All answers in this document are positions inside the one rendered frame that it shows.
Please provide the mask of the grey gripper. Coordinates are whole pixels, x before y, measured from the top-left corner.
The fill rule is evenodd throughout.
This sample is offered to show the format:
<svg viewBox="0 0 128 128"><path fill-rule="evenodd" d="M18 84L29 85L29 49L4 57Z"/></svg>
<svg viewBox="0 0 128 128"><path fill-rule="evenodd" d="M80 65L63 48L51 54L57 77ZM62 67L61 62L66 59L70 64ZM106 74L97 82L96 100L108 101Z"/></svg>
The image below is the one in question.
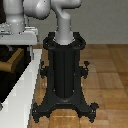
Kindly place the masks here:
<svg viewBox="0 0 128 128"><path fill-rule="evenodd" d="M12 34L7 24L0 24L0 45L36 45L37 36L35 27L26 27L22 34Z"/></svg>

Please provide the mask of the brown wooden block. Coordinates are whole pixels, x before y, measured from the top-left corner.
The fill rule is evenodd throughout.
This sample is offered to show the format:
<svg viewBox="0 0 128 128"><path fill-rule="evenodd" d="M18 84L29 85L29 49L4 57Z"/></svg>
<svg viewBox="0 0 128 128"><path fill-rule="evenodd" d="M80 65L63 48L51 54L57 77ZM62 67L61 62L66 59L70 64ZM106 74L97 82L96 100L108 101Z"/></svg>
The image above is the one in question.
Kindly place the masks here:
<svg viewBox="0 0 128 128"><path fill-rule="evenodd" d="M18 48L17 51L12 55L12 57L7 61L0 61L0 71L13 73L16 69L17 64L24 56L24 50Z"/></svg>

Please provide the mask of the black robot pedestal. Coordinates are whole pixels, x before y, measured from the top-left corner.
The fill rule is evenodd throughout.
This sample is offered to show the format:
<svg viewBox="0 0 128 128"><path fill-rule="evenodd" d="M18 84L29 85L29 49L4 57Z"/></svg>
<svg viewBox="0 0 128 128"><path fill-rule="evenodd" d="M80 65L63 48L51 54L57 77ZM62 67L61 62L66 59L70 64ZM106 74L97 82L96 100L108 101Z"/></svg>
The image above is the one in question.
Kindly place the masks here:
<svg viewBox="0 0 128 128"><path fill-rule="evenodd" d="M80 51L86 42L78 32L74 32L73 37L69 45L58 44L54 32L43 40L49 65L40 70L41 78L47 77L47 88L42 103L33 104L32 116L36 123L40 117L49 118L56 109L73 109L79 118L86 116L91 123L94 122L98 104L88 105L81 87L81 78L86 79L88 75L89 62L84 62L85 67L79 65Z"/></svg>

